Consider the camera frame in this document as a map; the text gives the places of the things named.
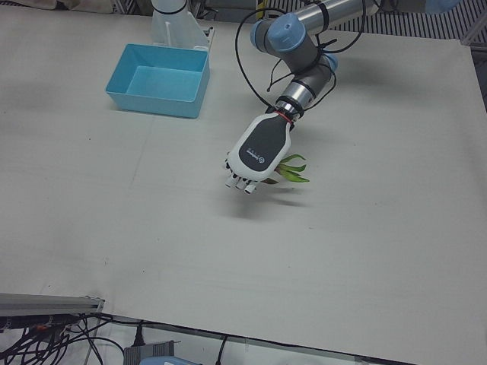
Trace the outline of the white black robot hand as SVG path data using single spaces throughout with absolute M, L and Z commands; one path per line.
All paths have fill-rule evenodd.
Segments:
M 279 111 L 257 116 L 226 156 L 225 185 L 250 194 L 268 179 L 291 146 L 291 125 Z

